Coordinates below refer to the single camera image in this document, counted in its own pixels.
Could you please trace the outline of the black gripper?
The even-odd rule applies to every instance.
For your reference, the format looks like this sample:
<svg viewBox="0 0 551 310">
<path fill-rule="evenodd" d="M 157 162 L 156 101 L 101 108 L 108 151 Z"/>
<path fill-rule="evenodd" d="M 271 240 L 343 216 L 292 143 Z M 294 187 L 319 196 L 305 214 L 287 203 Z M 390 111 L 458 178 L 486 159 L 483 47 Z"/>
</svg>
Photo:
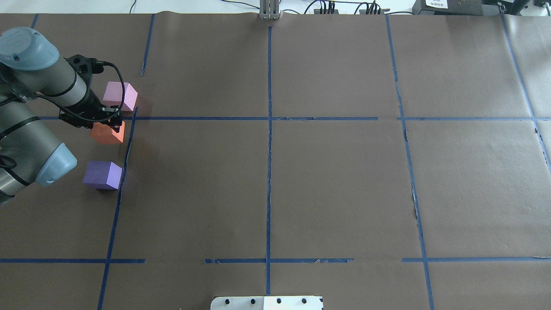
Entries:
<svg viewBox="0 0 551 310">
<path fill-rule="evenodd" d="M 80 128 L 92 129 L 95 124 L 106 125 L 115 132 L 120 132 L 123 125 L 121 106 L 104 106 L 98 100 L 84 100 L 69 107 L 62 107 L 59 120 Z"/>
</svg>

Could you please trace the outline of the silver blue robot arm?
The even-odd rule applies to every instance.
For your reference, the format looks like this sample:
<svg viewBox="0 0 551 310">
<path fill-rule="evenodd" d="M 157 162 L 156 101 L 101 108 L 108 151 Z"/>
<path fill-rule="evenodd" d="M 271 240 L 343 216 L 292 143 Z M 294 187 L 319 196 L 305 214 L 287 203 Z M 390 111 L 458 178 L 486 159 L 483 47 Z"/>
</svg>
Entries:
<svg viewBox="0 0 551 310">
<path fill-rule="evenodd" d="M 92 129 L 99 123 L 118 132 L 126 89 L 117 72 L 120 100 L 105 106 L 91 89 L 91 79 L 116 65 L 82 55 L 64 58 L 32 28 L 3 32 L 0 55 L 0 200 L 6 204 L 31 184 L 48 187 L 77 166 L 76 157 L 30 108 L 31 102 L 50 102 L 59 108 L 59 120 L 73 127 Z"/>
</svg>

